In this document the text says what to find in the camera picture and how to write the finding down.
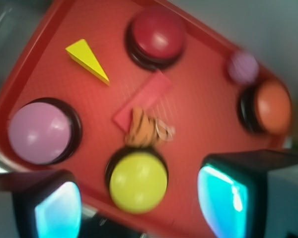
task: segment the small purple button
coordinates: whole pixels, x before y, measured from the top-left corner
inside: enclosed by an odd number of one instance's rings
[[[14,115],[8,137],[19,157],[33,164],[48,164],[67,148],[71,139],[71,124],[59,108],[34,102]]]
[[[227,70],[235,83],[251,84],[258,76],[259,65],[253,55],[239,51],[231,57]]]

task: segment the tray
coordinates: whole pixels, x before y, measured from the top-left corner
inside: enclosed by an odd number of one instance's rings
[[[128,57],[125,30],[135,13],[157,4],[182,16],[187,47],[182,58],[163,71],[173,88],[149,112],[176,128],[174,141],[159,148],[169,170],[167,193],[154,210],[131,215],[112,202],[104,172],[111,155],[124,145],[124,132],[112,117],[152,74]],[[101,62],[110,87],[65,51],[82,38]],[[0,93],[0,157],[17,171],[72,171],[85,204],[134,229],[162,237],[213,237],[198,202],[197,175],[203,158],[210,153],[276,149],[285,139],[248,133],[239,123],[236,105],[244,88],[231,83],[225,72],[227,58],[236,49],[165,0],[55,0]],[[276,78],[263,66],[259,77]],[[28,164],[14,154],[8,142],[11,117],[40,97],[64,100],[82,121],[79,149],[60,164]]]

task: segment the button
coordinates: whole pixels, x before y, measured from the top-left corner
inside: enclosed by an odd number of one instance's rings
[[[259,124],[271,134],[287,132],[292,105],[285,86],[278,81],[264,82],[255,94],[255,113]]]
[[[259,65],[253,55],[238,51],[230,58],[227,71],[235,83],[251,84],[256,81]]]
[[[52,98],[36,100],[21,108],[8,127],[14,152],[32,164],[50,164],[68,158],[81,140],[75,111]]]
[[[155,70],[172,65],[185,46],[185,27],[173,11],[148,7],[138,13],[127,29],[127,51],[140,66]]]
[[[106,182],[111,198],[128,213],[149,212],[166,193],[166,166],[162,158],[151,150],[123,148],[107,166]]]

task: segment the pink rectangle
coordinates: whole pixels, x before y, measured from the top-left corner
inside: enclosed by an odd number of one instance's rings
[[[152,107],[158,99],[172,86],[171,81],[160,70],[155,72],[137,90],[127,103],[114,115],[114,122],[128,132],[132,121],[132,109],[136,106],[144,110]]]

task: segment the pink button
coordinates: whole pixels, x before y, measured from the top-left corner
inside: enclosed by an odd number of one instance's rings
[[[12,118],[8,137],[15,153],[33,164],[48,164],[66,149],[71,138],[67,116],[42,102],[21,108]]]
[[[253,55],[238,51],[232,55],[227,70],[235,83],[251,84],[256,81],[259,65]]]
[[[145,55],[160,60],[178,56],[185,44],[181,18],[160,6],[146,8],[135,17],[132,35]]]

